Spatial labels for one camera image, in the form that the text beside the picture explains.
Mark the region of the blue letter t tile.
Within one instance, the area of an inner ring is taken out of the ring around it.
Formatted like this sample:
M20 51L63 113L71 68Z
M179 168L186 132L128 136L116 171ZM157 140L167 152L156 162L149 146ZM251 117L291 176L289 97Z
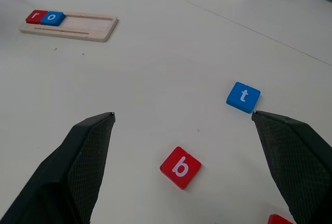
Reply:
M259 97L259 90L243 83L236 82L227 97L226 103L250 114L253 111Z

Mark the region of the red letter tile b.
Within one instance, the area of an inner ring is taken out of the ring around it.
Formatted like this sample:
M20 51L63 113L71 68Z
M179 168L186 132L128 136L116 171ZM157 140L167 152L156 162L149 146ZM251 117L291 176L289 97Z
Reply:
M160 171L180 189L185 190L201 166L201 162L177 146L161 164Z

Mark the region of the red letter tile r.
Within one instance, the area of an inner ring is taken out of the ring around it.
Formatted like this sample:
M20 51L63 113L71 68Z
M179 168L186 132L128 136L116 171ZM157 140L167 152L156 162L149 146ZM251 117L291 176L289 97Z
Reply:
M25 19L29 24L40 24L41 19L48 13L45 10L33 10Z

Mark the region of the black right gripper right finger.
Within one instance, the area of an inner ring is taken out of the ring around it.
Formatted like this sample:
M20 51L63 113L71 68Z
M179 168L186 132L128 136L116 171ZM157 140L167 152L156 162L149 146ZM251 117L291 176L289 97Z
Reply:
M308 124L252 113L270 174L296 224L332 224L332 146Z

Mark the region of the wooden letter tray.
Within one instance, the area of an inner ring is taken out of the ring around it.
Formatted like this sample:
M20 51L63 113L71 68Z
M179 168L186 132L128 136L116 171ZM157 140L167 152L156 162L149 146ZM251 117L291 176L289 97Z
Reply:
M106 42L118 18L112 15L82 12L64 12L65 18L59 26L24 23L20 32L34 35Z

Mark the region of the blue letter tile o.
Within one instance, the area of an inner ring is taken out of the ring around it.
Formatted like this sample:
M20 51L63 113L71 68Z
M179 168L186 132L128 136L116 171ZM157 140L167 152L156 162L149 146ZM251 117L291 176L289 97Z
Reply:
M59 11L49 11L40 20L41 25L59 26L65 19L65 14Z

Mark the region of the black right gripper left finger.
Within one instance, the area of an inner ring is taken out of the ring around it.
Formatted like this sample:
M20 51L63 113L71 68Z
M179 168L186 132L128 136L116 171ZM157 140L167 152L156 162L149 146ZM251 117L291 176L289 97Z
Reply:
M74 125L36 169L0 224L90 224L102 184L113 112Z

